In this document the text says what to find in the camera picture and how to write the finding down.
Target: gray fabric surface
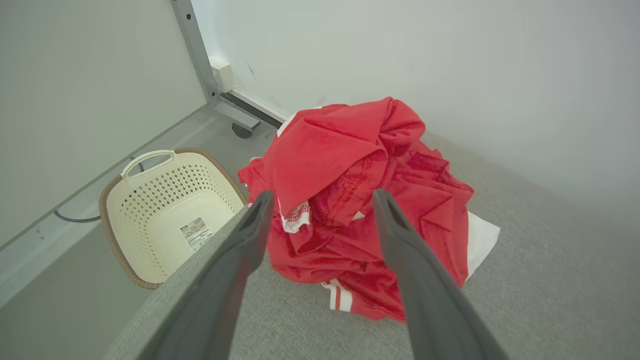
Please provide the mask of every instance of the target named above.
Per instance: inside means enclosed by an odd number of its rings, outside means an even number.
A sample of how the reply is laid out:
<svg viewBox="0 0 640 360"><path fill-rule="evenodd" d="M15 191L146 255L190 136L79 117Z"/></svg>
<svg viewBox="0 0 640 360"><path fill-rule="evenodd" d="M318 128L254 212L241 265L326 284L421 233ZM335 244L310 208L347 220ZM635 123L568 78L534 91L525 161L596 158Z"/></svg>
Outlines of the gray fabric surface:
<svg viewBox="0 0 640 360"><path fill-rule="evenodd" d="M476 190L469 210L502 228L464 292L510 357L639 359L639 239L435 135L423 140ZM135 359L216 246L210 242L154 292L107 359ZM331 311L328 298L320 285L284 279L266 258L248 280L231 358L412 358L404 324Z"/></svg>

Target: basket label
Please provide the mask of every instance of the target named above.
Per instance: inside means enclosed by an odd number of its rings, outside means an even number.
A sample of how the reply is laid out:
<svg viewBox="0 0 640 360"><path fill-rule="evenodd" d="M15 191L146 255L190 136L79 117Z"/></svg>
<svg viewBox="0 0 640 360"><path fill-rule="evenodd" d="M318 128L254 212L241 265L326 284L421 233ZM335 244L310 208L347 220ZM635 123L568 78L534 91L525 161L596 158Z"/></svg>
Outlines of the basket label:
<svg viewBox="0 0 640 360"><path fill-rule="evenodd" d="M180 231L193 252L196 252L213 237L213 232L209 230L209 226L201 217L181 227Z"/></svg>

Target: beige plastic basket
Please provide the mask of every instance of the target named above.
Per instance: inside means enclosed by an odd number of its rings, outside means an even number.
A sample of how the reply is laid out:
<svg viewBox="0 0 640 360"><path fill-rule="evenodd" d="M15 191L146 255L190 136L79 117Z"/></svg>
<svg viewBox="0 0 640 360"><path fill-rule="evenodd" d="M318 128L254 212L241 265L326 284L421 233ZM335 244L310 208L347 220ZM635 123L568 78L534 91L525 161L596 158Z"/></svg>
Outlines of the beige plastic basket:
<svg viewBox="0 0 640 360"><path fill-rule="evenodd" d="M129 175L141 161L168 159ZM102 227L123 270L136 285L156 289L246 198L228 172L200 149L152 151L132 160L100 196Z"/></svg>

